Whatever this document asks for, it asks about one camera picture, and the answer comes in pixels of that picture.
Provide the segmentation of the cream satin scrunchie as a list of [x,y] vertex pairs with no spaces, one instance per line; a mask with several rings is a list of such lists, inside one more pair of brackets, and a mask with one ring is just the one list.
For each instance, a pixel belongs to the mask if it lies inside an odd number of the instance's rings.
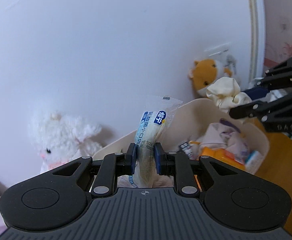
[[232,77],[221,77],[206,88],[206,96],[224,113],[237,106],[252,103],[251,98],[240,90]]

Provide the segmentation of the lavender knotted socks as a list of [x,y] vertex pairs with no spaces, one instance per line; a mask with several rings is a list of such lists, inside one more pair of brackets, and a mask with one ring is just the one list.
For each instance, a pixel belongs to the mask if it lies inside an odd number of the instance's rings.
[[224,149],[234,155],[236,161],[244,164],[250,155],[249,145],[245,136],[238,127],[233,125],[214,122],[209,124],[205,134],[199,137],[198,155],[203,153],[204,148],[212,150]]

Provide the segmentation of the packaged white bread roll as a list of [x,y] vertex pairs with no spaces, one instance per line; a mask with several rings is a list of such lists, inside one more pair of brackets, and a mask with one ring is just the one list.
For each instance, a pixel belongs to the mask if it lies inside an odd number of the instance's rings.
[[135,188],[151,188],[156,177],[154,145],[170,127],[182,101],[169,96],[148,96],[137,128],[134,143],[137,146],[137,163],[129,176]]

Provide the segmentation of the orange square bottle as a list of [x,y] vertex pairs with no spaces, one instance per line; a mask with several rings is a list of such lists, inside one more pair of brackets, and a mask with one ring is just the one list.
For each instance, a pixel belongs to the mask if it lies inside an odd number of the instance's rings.
[[223,148],[211,149],[208,147],[204,147],[199,157],[212,157],[214,159],[222,161],[223,163],[245,171],[245,166],[243,162],[241,160],[238,161],[233,153],[228,152],[226,149]]

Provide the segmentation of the blue cartoon tissue pack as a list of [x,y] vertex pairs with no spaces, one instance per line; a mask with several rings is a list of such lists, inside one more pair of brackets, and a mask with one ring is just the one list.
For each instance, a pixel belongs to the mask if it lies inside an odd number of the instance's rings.
[[263,159],[263,156],[260,154],[258,151],[253,151],[251,154],[248,156],[246,162],[245,162],[245,170],[247,172],[252,173],[255,168],[258,166],[260,163],[260,160]]

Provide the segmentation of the beige plastic storage bin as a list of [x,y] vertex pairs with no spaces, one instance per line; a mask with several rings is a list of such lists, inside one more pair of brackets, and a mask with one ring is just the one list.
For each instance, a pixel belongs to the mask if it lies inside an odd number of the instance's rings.
[[[261,154],[261,160],[258,160],[253,168],[249,168],[249,173],[255,174],[269,151],[269,141],[266,135],[250,121],[242,123],[239,120],[233,120],[228,114],[220,111],[209,99],[196,99],[179,107],[172,123],[168,128],[166,127],[158,141],[162,143],[164,150],[177,152],[179,145],[203,137],[209,125],[219,122],[221,119],[227,120],[241,131],[248,145],[249,153],[257,150]],[[111,153],[125,153],[130,143],[134,142],[136,131],[99,150],[93,160],[102,160],[104,156]],[[153,187],[170,187],[173,186],[173,181],[172,177],[156,174]]]

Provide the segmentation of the white fluffy lamb plush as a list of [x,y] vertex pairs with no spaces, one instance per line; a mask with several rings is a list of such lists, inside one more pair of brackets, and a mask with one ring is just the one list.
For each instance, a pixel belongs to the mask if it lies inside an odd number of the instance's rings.
[[60,112],[35,114],[28,125],[28,134],[42,159],[40,172],[80,157],[93,157],[102,149],[94,140],[101,130],[100,125],[92,125],[80,116]]

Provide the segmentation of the orange hamster plush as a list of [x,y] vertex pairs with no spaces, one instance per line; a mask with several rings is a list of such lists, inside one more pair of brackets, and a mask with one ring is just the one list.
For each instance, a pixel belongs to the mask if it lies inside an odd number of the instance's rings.
[[194,67],[190,69],[188,74],[192,81],[193,88],[200,97],[206,97],[206,88],[215,83],[221,77],[235,77],[235,67],[215,59],[195,60]]

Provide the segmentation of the white wall outlet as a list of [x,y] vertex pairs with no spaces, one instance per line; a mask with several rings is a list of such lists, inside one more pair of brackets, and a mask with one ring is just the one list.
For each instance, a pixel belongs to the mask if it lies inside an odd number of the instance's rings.
[[203,56],[206,59],[214,59],[226,64],[227,59],[232,56],[232,43],[228,42],[208,48],[204,51]]

